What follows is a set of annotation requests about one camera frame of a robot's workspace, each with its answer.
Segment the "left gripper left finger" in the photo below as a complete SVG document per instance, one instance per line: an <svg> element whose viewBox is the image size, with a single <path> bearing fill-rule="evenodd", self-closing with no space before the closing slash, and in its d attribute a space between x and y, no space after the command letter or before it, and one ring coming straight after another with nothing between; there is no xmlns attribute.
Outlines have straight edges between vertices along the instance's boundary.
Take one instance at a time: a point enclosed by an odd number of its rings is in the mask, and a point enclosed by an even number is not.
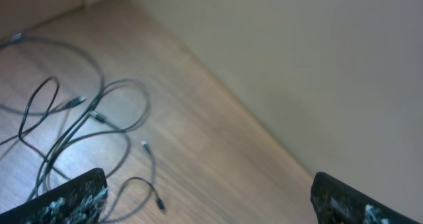
<svg viewBox="0 0 423 224"><path fill-rule="evenodd" d="M104 171L94 168L1 214L1 224L97 224L108 197Z"/></svg>

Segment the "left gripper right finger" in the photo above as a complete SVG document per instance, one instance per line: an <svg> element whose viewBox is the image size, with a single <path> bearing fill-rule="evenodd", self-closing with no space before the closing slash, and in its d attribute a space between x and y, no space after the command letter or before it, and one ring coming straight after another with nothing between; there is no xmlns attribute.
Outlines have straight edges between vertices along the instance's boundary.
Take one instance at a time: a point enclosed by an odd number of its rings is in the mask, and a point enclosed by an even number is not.
<svg viewBox="0 0 423 224"><path fill-rule="evenodd" d="M319 224L418 224L325 172L315 174L311 203Z"/></svg>

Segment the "black cable white plug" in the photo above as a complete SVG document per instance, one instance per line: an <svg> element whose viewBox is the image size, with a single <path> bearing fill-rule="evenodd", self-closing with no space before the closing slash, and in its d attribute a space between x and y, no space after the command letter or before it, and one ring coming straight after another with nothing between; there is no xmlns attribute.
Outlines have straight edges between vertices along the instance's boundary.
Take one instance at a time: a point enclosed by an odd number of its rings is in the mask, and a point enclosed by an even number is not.
<svg viewBox="0 0 423 224"><path fill-rule="evenodd" d="M54 91L54 94L52 96L52 99L46 109L42 112L30 112L30 107L32 106L33 100L35 99L36 95L42 90L42 88L49 83L50 81L53 81L56 85L56 89ZM67 131L65 131L61 136L58 137L56 142L51 146L50 151L47 154L43 154L41 150L36 148L35 146L29 144L26 142L24 137L34 131L41 123L44 122L44 120L49 117L52 114L57 114L59 112L68 111L71 110L74 107L79 106L80 104L84 103L85 97L78 96L76 98L73 98L69 100L68 102L65 102L64 104L59 104L56 107L53 107L53 104L56 100L56 97L59 92L59 81L56 77L48 77L45 81L42 82L42 84L36 88L36 90L33 92L31 97L29 98L27 105L23 111L11 108L9 106L6 106L4 104L1 104L1 109L5 110L8 113L17 114L22 116L22 120L19 126L19 130L16 135L7 138L1 142L1 145L4 145L12 140L18 139L20 142L22 142L25 146L29 147L31 150L33 150L35 153L37 153L43 160L43 163L40 166L40 172L44 171L45 173L49 173L50 170L55 171L57 174L59 174L62 178L66 180L70 180L70 177L68 177L66 174L64 174L62 171L57 169L53 163L54 163L54 155L57 155L59 153L59 148L62 148L65 146L66 143L70 141L70 139L73 136L74 131L77 131L76 125L82 122L82 119L87 116L87 114L91 111L91 105L89 105L84 112L81 114L81 116L75 121L74 124L72 124ZM24 126L26 124L26 120L29 116L37 116L39 117L39 120L28 129L24 130Z"/></svg>

